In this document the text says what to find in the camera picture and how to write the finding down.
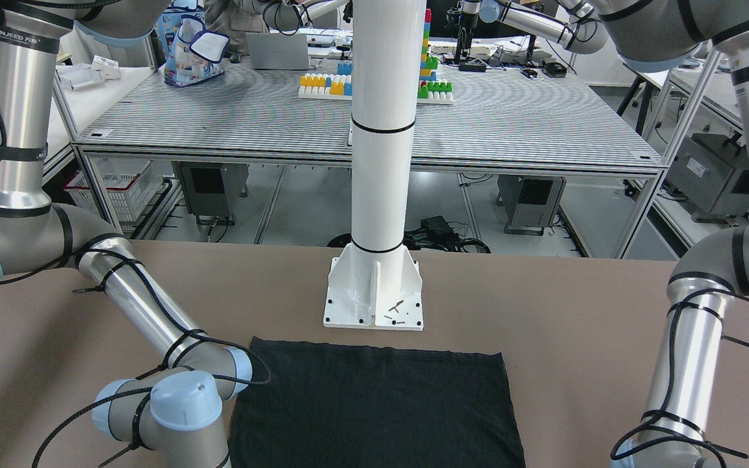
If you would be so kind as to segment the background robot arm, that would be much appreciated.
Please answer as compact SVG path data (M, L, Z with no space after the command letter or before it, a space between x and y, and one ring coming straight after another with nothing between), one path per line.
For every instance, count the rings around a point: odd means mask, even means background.
M597 53L607 41L606 27L585 1L559 1L570 16L567 23L512 1L460 1L454 61L469 60L477 21L503 23L529 35L541 36L576 54Z

